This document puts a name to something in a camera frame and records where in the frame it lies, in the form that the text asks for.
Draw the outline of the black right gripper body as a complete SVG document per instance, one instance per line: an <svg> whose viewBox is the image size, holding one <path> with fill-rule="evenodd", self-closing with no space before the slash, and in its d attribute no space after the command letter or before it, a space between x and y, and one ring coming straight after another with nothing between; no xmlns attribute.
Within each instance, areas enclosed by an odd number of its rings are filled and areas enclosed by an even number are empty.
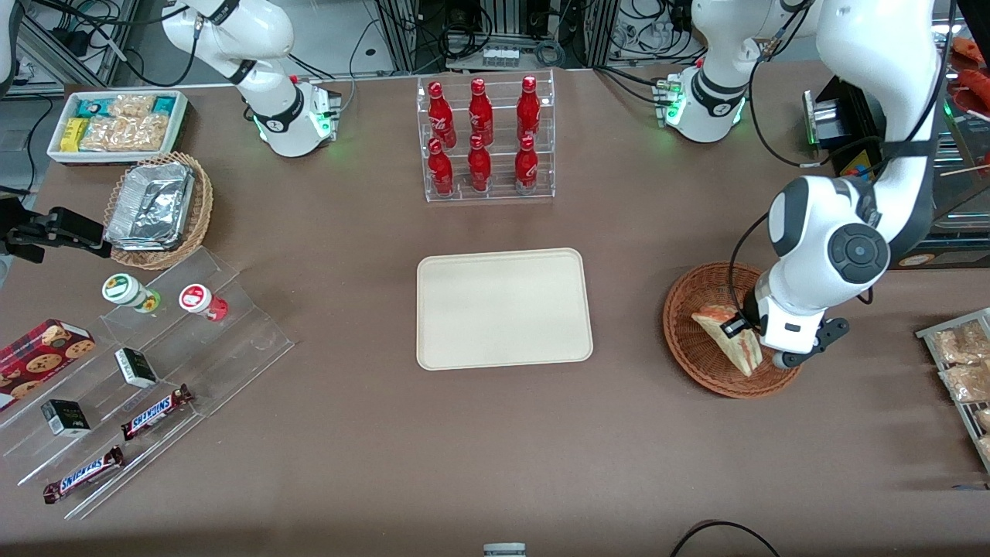
<svg viewBox="0 0 990 557"><path fill-rule="evenodd" d="M46 215L26 209L18 197L1 200L2 254L22 258L31 263L43 263L45 249L39 246L47 239Z"/></svg>

